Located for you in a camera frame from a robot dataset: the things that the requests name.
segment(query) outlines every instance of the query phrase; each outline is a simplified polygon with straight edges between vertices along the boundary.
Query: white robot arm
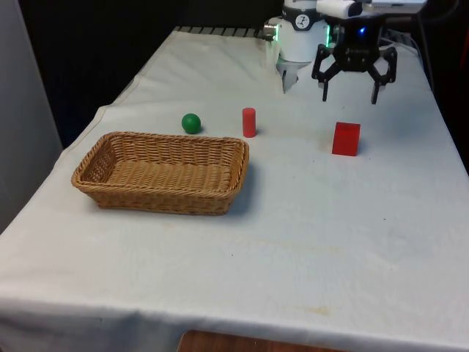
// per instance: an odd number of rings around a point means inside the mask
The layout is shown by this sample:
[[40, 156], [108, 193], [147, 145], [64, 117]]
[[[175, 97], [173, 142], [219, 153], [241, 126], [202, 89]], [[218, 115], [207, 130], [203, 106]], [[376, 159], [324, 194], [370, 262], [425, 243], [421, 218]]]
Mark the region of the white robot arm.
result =
[[[341, 71], [368, 72], [374, 80], [372, 103], [377, 102], [379, 88], [396, 80], [395, 48], [380, 48], [380, 36], [386, 18], [413, 15], [427, 0], [285, 0], [282, 17], [273, 26], [273, 39], [280, 45], [283, 63], [307, 65], [314, 61], [312, 78], [324, 86]], [[335, 62], [320, 71], [329, 56]], [[388, 72], [380, 75], [374, 63], [383, 58]]]

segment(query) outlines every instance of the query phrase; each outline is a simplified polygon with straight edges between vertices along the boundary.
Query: cable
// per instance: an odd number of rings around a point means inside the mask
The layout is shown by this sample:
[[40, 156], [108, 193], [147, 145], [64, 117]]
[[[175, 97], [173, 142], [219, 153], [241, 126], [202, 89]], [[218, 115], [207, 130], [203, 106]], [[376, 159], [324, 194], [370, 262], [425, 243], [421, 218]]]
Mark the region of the cable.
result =
[[417, 15], [417, 22], [418, 22], [418, 27], [420, 29], [420, 33], [422, 37], [422, 45], [424, 47], [424, 55], [425, 55], [424, 58], [426, 62], [426, 71], [428, 72], [430, 88], [432, 89], [433, 94], [435, 94], [435, 81], [433, 80], [432, 63], [430, 61], [430, 54], [428, 50], [428, 42], [426, 41], [424, 23], [422, 21], [422, 17], [420, 16], [420, 13]]
[[461, 0], [454, 0], [453, 6], [445, 14], [435, 18], [425, 18], [425, 24], [437, 24], [448, 20], [459, 8]]
[[422, 58], [422, 54], [420, 52], [420, 48], [416, 45], [416, 46], [413, 46], [413, 48], [411, 48], [410, 46], [408, 45], [405, 45], [403, 43], [399, 43], [399, 42], [395, 42], [394, 40], [391, 40], [391, 39], [388, 39], [388, 38], [381, 38], [381, 40], [384, 40], [385, 42], [388, 42], [388, 43], [392, 43], [394, 45], [398, 45], [404, 49], [407, 49], [408, 51], [410, 51], [412, 54], [415, 55], [415, 51], [412, 51], [412, 49], [416, 49], [417, 50], [417, 55], [418, 55], [418, 60], [420, 62], [420, 65], [422, 66], [422, 68], [424, 69], [424, 61], [423, 61], [423, 58]]

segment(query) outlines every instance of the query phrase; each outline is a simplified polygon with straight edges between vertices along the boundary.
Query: red cylinder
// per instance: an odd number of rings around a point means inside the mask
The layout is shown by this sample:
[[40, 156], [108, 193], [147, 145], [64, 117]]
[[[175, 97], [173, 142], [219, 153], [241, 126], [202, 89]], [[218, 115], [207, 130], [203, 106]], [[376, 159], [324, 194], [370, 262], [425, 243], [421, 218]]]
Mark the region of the red cylinder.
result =
[[243, 109], [243, 135], [246, 138], [256, 136], [256, 109]]

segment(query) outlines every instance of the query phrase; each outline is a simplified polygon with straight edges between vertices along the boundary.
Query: woven basket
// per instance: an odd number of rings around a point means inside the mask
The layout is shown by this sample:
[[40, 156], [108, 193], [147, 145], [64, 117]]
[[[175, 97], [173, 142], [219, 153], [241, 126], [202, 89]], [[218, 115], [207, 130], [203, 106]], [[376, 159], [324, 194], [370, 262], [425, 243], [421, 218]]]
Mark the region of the woven basket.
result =
[[114, 132], [86, 154], [72, 184], [101, 208], [221, 215], [248, 160], [240, 139]]

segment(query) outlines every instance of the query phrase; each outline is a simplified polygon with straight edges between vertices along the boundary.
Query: white tablecloth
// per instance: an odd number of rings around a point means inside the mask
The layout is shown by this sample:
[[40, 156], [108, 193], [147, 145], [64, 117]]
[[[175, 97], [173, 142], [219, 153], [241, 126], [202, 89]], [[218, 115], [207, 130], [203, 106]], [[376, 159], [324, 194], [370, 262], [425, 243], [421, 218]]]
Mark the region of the white tablecloth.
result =
[[[349, 351], [469, 351], [469, 182], [415, 55], [370, 104], [345, 74], [327, 103], [311, 68], [286, 95], [262, 42], [173, 33], [57, 161], [0, 236], [4, 352], [175, 351], [204, 329]], [[70, 177], [104, 133], [242, 137], [229, 214], [101, 210]], [[337, 121], [360, 155], [331, 155]]]

